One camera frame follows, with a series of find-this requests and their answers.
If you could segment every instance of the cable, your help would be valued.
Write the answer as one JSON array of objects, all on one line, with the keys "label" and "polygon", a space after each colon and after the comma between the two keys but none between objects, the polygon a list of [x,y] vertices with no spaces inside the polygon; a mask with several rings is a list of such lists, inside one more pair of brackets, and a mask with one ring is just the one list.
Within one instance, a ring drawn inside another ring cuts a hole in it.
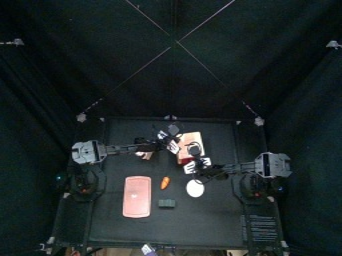
[{"label": "cable", "polygon": [[141,12],[141,10],[128,1],[124,0],[132,7],[133,9],[152,22],[152,24],[164,32],[165,35],[169,36],[169,34],[165,32],[165,30],[156,24],[156,22]]},{"label": "cable", "polygon": [[115,90],[117,90],[119,87],[121,87],[121,85],[128,82],[131,80],[131,78],[171,49],[171,47],[167,47],[164,51],[161,51],[161,53],[159,53],[152,60],[149,60],[136,71],[135,73],[123,81],[120,82],[120,84],[101,97],[99,98],[81,112],[81,114],[87,113],[99,103],[100,101],[104,100],[105,97],[108,97],[109,94],[112,94],[112,92]]},{"label": "cable", "polygon": [[[188,55],[195,59],[195,61],[200,64],[200,66],[207,70],[207,72],[211,74],[211,76],[216,79],[219,84],[224,87],[228,88],[228,86],[223,83],[223,81],[219,79],[219,77],[213,74],[213,72],[208,69],[208,67],[200,62],[200,60],[195,57],[195,55],[188,51],[188,49],[180,44],[180,41],[176,41],[177,45],[183,48],[183,50],[188,53]],[[250,110],[250,112],[255,115],[255,117],[260,117],[260,115],[252,110],[250,105],[236,96],[236,94],[229,91],[231,95],[237,99],[244,107]]]},{"label": "cable", "polygon": [[235,0],[229,1],[180,39],[183,41],[232,3]]}]

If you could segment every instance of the black fabric wall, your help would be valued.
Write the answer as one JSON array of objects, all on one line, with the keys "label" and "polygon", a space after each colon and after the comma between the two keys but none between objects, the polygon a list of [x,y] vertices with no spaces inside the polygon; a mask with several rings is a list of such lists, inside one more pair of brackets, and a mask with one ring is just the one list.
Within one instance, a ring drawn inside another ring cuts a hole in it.
[{"label": "black fabric wall", "polygon": [[0,45],[0,251],[49,236],[74,116],[99,99],[87,114],[239,120],[243,100],[294,162],[286,238],[338,255],[340,13],[335,0],[1,1],[0,41],[25,46]]},{"label": "black fabric wall", "polygon": [[[16,36],[6,26],[0,31]],[[0,255],[33,255],[50,236],[54,175],[65,169],[74,132],[69,107],[30,57],[0,47]]]},{"label": "black fabric wall", "polygon": [[292,157],[282,202],[290,244],[307,255],[342,249],[342,51],[331,50],[268,119],[268,145]]}]

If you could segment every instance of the black table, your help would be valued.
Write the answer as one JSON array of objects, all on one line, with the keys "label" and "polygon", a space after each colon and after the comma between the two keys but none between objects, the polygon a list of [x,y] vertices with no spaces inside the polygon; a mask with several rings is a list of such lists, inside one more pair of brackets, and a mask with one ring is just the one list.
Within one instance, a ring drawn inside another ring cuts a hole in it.
[{"label": "black table", "polygon": [[[266,152],[263,128],[254,120],[180,119],[184,132],[199,131],[205,156],[215,164],[254,161]],[[107,145],[132,144],[135,137],[151,139],[169,121],[147,118],[107,118],[80,124],[76,141],[99,140]],[[105,191],[89,203],[61,198],[54,223],[58,246],[136,247],[149,242],[177,248],[245,248],[240,218],[243,207],[232,194],[231,177],[212,180],[199,198],[185,191],[191,175],[185,175],[168,151],[141,160],[133,155],[108,156],[101,164],[107,176]],[[151,215],[123,217],[124,179],[148,176],[152,179]],[[171,178],[160,190],[164,176]],[[159,199],[173,199],[173,209],[160,209]]]}]

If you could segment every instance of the black curtain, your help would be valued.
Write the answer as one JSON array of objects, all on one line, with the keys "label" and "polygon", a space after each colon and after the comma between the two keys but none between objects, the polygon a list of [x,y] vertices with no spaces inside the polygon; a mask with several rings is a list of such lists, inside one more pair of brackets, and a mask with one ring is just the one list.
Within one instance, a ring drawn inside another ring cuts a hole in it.
[{"label": "black curtain", "polygon": [[[9,26],[0,30],[10,41]],[[50,236],[54,176],[74,132],[74,116],[30,58],[20,47],[0,47],[0,255],[33,255]]]},{"label": "black curtain", "polygon": [[331,49],[268,119],[268,144],[292,158],[282,202],[287,242],[303,255],[342,249],[342,50]]},{"label": "black curtain", "polygon": [[0,252],[50,234],[54,174],[92,103],[104,99],[97,116],[254,118],[244,100],[270,150],[292,158],[286,239],[303,255],[338,255],[342,50],[324,45],[342,35],[342,2],[131,3],[0,3],[0,41],[25,43],[0,45]]}]

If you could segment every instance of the metal rod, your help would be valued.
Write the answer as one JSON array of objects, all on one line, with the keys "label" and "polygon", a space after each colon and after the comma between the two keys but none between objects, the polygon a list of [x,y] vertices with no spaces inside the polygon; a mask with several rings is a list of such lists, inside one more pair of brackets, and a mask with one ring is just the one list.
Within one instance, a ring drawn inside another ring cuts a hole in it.
[{"label": "metal rod", "polygon": [[229,1],[177,41],[183,41],[233,2]]},{"label": "metal rod", "polygon": [[145,15],[144,12],[140,11],[140,9],[128,1],[125,2],[133,7],[133,9],[152,22],[152,24],[169,36],[169,34],[165,32],[165,30],[157,25],[157,23]]},{"label": "metal rod", "polygon": [[171,47],[167,47],[165,50],[161,51],[161,53],[159,53],[152,60],[149,60],[135,72],[133,74],[123,81],[120,82],[120,84],[101,97],[99,98],[91,105],[89,107],[87,107],[84,109],[84,111],[81,112],[83,114],[87,113],[97,104],[100,101],[104,100],[105,97],[108,97],[108,95],[117,90],[117,88],[171,49]]}]

